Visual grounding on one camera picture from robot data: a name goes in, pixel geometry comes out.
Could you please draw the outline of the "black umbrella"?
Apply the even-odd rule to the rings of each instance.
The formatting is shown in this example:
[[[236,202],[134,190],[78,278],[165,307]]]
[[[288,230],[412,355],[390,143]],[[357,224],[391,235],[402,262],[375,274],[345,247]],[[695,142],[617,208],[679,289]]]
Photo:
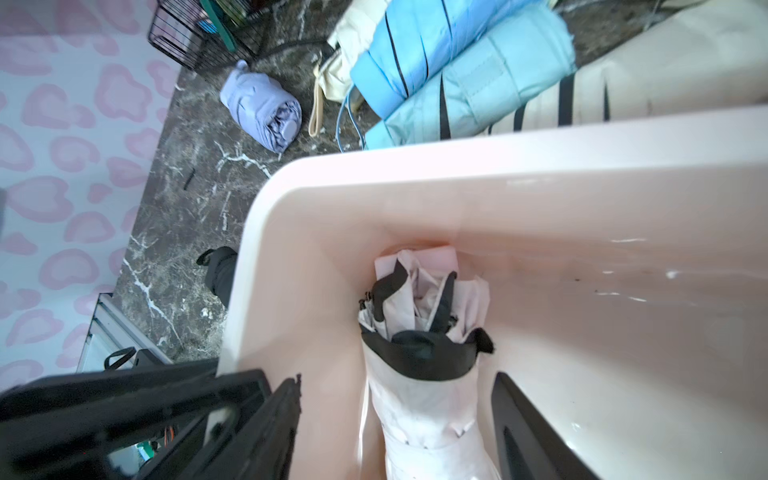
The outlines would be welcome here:
[[[206,268],[204,284],[225,308],[229,307],[233,288],[238,252],[223,246],[208,249],[197,259],[196,264]]]

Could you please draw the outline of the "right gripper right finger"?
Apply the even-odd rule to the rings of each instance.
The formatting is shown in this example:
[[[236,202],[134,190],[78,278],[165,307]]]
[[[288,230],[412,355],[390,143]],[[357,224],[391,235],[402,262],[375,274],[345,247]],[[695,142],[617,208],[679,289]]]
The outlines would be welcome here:
[[[491,393],[503,479],[595,479],[518,385],[499,372]]]

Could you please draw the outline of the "beige striped umbrella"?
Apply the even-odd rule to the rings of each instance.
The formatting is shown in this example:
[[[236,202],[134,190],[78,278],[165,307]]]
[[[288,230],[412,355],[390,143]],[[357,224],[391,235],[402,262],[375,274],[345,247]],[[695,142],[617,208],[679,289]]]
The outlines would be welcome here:
[[[688,4],[579,68],[483,135],[718,110],[767,100],[767,4]]]

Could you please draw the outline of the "purple umbrella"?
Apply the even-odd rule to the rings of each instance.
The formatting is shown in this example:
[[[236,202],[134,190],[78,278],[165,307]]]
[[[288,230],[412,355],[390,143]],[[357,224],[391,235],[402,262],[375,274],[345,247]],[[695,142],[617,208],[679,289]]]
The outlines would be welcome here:
[[[245,60],[230,71],[219,98],[233,120],[273,153],[283,153],[299,133],[299,101],[268,75],[250,72]]]

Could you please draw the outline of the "pink umbrella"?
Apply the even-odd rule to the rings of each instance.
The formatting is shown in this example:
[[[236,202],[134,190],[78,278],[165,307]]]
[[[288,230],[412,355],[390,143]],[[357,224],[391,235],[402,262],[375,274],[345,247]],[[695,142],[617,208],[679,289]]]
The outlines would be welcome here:
[[[451,246],[404,249],[374,262],[358,323],[367,396],[390,479],[497,479],[478,424],[479,358],[490,287],[459,275]]]

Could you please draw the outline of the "pink plastic storage box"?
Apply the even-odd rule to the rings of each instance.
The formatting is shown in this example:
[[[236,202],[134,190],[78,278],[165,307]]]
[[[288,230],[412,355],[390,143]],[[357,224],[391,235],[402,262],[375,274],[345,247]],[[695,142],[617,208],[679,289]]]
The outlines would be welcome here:
[[[505,373],[605,479],[767,475],[765,106],[313,156],[244,225],[219,370],[302,379],[295,479],[376,479],[358,302],[451,245]]]

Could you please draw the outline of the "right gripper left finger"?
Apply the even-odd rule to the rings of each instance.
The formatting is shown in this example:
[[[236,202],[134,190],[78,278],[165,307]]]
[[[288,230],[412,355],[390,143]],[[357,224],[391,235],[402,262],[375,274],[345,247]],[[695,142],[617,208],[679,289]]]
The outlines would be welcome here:
[[[285,479],[301,381],[215,360],[55,376],[1,397],[5,479]]]

